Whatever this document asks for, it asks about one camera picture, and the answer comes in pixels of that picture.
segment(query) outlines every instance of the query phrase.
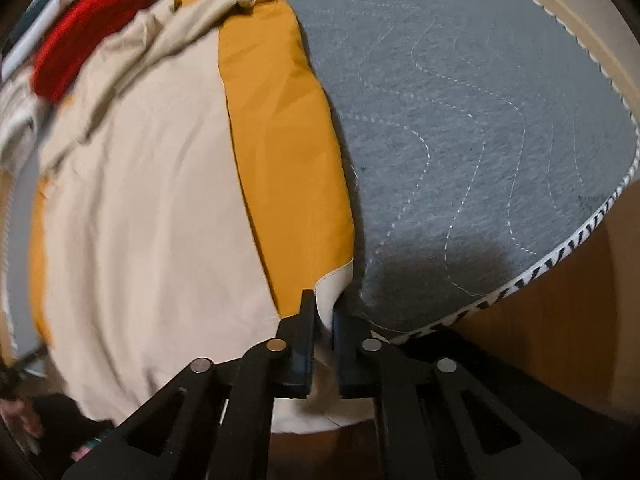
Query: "metal pin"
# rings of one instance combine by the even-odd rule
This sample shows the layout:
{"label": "metal pin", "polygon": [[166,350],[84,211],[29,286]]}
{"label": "metal pin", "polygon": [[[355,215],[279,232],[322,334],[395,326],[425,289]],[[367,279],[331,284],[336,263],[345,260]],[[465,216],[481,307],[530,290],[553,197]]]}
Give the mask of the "metal pin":
{"label": "metal pin", "polygon": [[269,339],[267,341],[267,350],[271,352],[280,352],[287,347],[287,342],[284,339],[279,339],[274,337],[273,339]]}
{"label": "metal pin", "polygon": [[379,339],[374,339],[370,337],[369,339],[365,339],[362,342],[362,349],[367,352],[377,352],[382,348],[382,343]]}
{"label": "metal pin", "polygon": [[452,374],[458,368],[458,365],[453,359],[449,359],[446,357],[444,359],[440,359],[436,363],[436,366],[438,367],[438,370],[446,374]]}
{"label": "metal pin", "polygon": [[189,366],[189,368],[191,368],[192,372],[201,374],[211,368],[211,361],[209,361],[206,357],[198,357],[197,359],[191,361],[191,365]]}

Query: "pile of clothes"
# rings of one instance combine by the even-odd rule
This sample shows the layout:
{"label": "pile of clothes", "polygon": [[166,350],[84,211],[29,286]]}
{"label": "pile of clothes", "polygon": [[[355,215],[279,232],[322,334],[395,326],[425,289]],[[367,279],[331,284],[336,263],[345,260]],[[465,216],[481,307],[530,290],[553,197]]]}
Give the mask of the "pile of clothes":
{"label": "pile of clothes", "polygon": [[[328,102],[284,0],[36,0],[2,61],[0,158],[39,153],[34,324],[83,413],[116,424],[192,359],[275,335],[353,275],[354,227]],[[328,352],[273,431],[370,417]]]}

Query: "yellow fabric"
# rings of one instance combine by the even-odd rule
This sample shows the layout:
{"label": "yellow fabric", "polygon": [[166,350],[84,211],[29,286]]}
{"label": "yellow fabric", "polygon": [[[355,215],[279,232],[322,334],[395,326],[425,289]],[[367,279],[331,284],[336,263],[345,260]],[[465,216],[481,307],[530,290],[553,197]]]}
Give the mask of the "yellow fabric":
{"label": "yellow fabric", "polygon": [[47,179],[38,180],[33,197],[31,213],[31,239],[29,243],[29,300],[31,303],[31,319],[41,338],[51,345],[49,328],[44,317],[44,290],[46,276],[46,260],[44,250],[44,206]]}
{"label": "yellow fabric", "polygon": [[[256,0],[226,18],[218,62],[258,253],[280,316],[292,316],[303,288],[314,288],[353,257],[353,221],[328,103],[284,0]],[[34,197],[30,300],[36,329],[49,342],[42,304],[46,185],[41,179]]]}

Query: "person's hand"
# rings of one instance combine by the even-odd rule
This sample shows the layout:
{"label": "person's hand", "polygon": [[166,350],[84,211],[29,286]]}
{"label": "person's hand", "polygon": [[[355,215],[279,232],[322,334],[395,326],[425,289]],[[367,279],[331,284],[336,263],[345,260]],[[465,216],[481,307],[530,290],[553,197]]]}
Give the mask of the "person's hand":
{"label": "person's hand", "polygon": [[23,430],[35,438],[44,435],[40,417],[26,396],[18,396],[15,400],[0,399],[0,416],[12,433]]}

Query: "crumpled fabric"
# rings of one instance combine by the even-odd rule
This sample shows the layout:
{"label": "crumpled fabric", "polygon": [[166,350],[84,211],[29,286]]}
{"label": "crumpled fabric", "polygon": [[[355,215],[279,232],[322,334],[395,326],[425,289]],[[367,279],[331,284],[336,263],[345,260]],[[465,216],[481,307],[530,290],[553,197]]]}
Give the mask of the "crumpled fabric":
{"label": "crumpled fabric", "polygon": [[155,0],[80,0],[54,26],[33,61],[33,91],[57,103],[100,42]]}
{"label": "crumpled fabric", "polygon": [[0,91],[0,170],[17,174],[33,151],[50,109],[31,91],[33,69],[18,72]]}
{"label": "crumpled fabric", "polygon": [[18,40],[2,62],[2,81],[7,81],[22,63],[36,51],[51,26],[76,0],[50,0],[31,27]]}

